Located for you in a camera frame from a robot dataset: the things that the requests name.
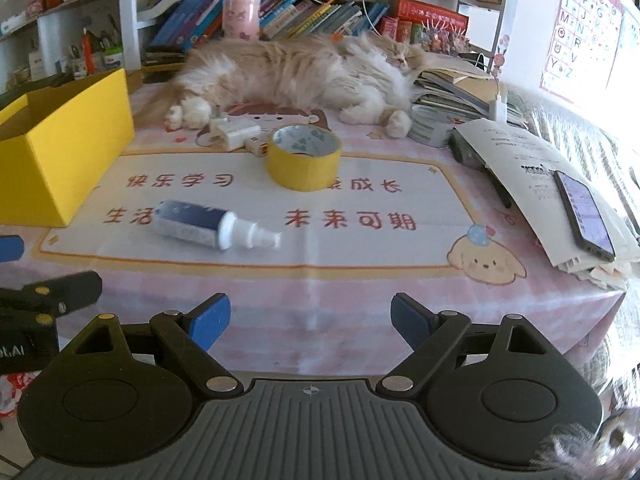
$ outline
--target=pink mug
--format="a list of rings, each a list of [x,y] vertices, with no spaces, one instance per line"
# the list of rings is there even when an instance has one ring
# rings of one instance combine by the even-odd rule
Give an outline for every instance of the pink mug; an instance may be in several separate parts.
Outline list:
[[[222,30],[225,38],[260,39],[260,0],[225,0]]]

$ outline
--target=orange and white cat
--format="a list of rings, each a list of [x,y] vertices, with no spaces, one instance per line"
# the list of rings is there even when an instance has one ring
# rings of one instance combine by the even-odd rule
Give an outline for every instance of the orange and white cat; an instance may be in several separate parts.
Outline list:
[[[382,124],[390,137],[411,127],[411,87],[432,54],[366,34],[334,41],[222,40],[191,51],[183,69],[137,115],[164,114],[169,130],[203,128],[212,109],[244,103],[340,111],[349,124]]]

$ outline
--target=table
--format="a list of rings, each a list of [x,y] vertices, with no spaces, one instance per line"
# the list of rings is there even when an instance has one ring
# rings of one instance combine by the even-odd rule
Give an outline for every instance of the table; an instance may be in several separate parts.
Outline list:
[[[153,91],[136,92],[132,106]],[[263,158],[203,147],[206,136],[195,131],[139,130],[67,229],[0,227],[28,248],[2,266],[0,286],[97,270],[98,304],[59,321],[69,338],[101,312],[145,322],[226,292],[231,324],[210,352],[231,370],[386,374],[410,352],[389,319],[396,292],[477,323],[523,314],[561,352],[594,351],[602,341],[621,293],[553,268],[526,220],[449,150],[387,139],[327,110],[245,105],[231,114],[267,131],[297,122],[331,128],[343,142],[339,182],[285,190]],[[283,247],[222,253],[160,237],[148,212],[165,198],[234,210],[281,231]]]

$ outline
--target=smartphone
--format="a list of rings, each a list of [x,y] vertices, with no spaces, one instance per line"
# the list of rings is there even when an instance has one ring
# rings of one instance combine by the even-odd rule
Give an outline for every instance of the smartphone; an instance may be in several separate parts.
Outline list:
[[[607,227],[589,188],[562,171],[554,172],[554,180],[578,246],[608,262],[615,260],[616,253]]]

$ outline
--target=open cardboard box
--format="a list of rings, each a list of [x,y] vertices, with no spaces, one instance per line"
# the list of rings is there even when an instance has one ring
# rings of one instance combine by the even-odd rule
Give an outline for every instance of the open cardboard box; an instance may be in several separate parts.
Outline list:
[[[0,224],[65,227],[134,137],[124,70],[0,110]]]

